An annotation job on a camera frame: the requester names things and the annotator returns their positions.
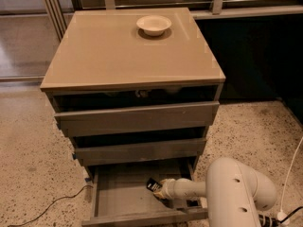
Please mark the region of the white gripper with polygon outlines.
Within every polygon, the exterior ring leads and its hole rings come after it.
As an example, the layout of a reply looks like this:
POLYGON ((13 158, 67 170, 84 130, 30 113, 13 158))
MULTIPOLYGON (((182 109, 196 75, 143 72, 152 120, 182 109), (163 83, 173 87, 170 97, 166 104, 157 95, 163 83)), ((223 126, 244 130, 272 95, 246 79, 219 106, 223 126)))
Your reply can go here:
POLYGON ((159 184, 162 185, 161 191, 155 191, 153 192, 153 195, 160 200, 168 199, 173 200, 175 199, 175 180, 174 179, 165 179, 159 181, 159 184))

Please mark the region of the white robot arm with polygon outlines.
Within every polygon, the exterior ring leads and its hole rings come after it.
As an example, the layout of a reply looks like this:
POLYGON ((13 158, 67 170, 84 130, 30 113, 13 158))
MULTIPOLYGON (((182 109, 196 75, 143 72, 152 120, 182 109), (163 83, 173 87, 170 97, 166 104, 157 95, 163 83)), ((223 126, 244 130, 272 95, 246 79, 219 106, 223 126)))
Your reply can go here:
POLYGON ((227 157, 209 165, 204 182, 165 179, 153 194, 162 200, 206 198, 209 227, 261 227, 258 211, 271 209, 277 200, 267 176, 227 157))

